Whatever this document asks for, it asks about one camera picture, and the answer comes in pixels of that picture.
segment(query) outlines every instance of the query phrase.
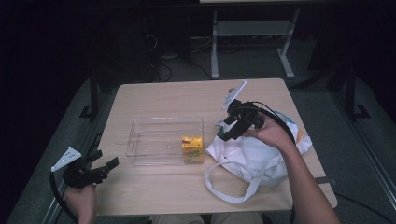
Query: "white plastic bag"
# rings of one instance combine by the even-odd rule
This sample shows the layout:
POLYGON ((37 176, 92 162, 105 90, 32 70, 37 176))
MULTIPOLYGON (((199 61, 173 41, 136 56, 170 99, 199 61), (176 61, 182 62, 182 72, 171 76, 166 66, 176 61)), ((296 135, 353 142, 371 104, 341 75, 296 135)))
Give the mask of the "white plastic bag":
MULTIPOLYGON (((276 113, 290 128, 300 153, 304 154, 308 151, 312 146, 310 137, 302 134, 297 124, 291 119, 281 113, 276 113)), ((224 122, 220 124, 224 132, 228 132, 233 125, 234 123, 227 125, 224 122)), ((213 194, 229 203, 243 203, 256 193, 259 186, 275 186, 287 175, 280 152, 253 137, 241 136, 236 140, 230 139, 224 142, 216 136, 205 151, 218 162, 206 171, 206 186, 213 194), (234 175, 250 183, 244 197, 226 195, 213 188, 209 177, 211 171, 217 166, 223 166, 234 175)))

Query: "forearm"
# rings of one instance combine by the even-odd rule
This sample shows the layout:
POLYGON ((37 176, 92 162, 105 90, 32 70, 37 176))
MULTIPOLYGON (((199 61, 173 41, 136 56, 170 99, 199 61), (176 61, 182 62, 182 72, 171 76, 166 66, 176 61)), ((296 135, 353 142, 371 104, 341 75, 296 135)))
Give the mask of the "forearm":
POLYGON ((94 224, 95 214, 87 214, 78 218, 78 224, 94 224))
POLYGON ((308 170, 298 149, 284 148, 291 195, 296 216, 301 223, 340 223, 332 206, 308 170))

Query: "yellow object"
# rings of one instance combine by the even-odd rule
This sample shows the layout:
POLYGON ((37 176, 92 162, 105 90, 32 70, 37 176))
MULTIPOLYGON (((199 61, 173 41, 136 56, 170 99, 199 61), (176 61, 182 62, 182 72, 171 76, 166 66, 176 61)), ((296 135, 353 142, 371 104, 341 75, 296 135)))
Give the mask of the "yellow object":
POLYGON ((202 136, 183 136, 181 148, 184 163, 194 164, 204 162, 204 141, 202 136))

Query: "gray carpet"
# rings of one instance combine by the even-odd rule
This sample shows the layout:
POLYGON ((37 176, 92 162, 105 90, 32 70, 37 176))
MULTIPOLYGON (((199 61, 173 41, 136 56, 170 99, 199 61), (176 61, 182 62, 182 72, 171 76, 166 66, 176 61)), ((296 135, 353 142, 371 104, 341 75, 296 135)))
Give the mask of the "gray carpet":
MULTIPOLYGON (((219 55, 220 79, 281 77, 288 85, 299 83, 314 74, 307 70, 310 53, 315 43, 296 41, 290 46, 289 58, 296 78, 285 79, 283 68, 276 55, 277 45, 270 44, 260 50, 244 49, 236 53, 219 55)), ((208 52, 193 55, 194 63, 201 67, 184 63, 179 59, 164 62, 172 71, 169 81, 208 80, 210 57, 208 52)), ((170 70, 160 67, 162 79, 170 75, 170 70)), ((328 77, 305 90, 291 90, 290 94, 303 119, 305 128, 310 134, 319 159, 327 176, 332 180, 334 192, 380 212, 396 223, 395 208, 389 202, 375 172, 368 161, 361 140, 355 134, 361 130, 378 158, 389 172, 391 179, 396 180, 396 127, 387 114, 378 105, 370 88, 357 80, 356 103, 364 105, 370 119, 359 119, 351 122, 343 109, 344 93, 331 93, 325 85, 328 77)), ((47 223, 53 211, 49 211, 53 202, 48 173, 50 167, 64 153, 67 147, 87 148, 94 137, 101 133, 106 125, 106 118, 112 106, 117 90, 112 93, 100 93, 100 114, 97 119, 79 118, 84 106, 90 104, 89 82, 81 86, 73 102, 65 112, 57 132, 53 135, 45 154, 26 186, 19 202, 14 208, 8 223, 47 223)), ((387 223, 378 214, 369 209, 338 198, 335 211, 344 223, 387 223)), ((266 213, 273 223, 289 223, 290 211, 266 213)), ((144 217, 98 217, 97 223, 144 223, 144 217)), ((72 223, 71 219, 61 213, 57 223, 72 223)))

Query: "clear plastic container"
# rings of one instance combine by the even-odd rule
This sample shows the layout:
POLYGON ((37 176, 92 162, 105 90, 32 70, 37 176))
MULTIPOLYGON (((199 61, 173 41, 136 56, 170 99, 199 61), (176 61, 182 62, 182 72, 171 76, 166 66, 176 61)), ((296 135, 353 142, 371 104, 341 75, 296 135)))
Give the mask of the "clear plastic container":
MULTIPOLYGON (((183 136, 203 138, 203 128, 201 117, 134 119, 126 156, 133 165, 197 163, 186 161, 182 139, 183 136)), ((194 156, 204 158, 204 151, 194 156)))

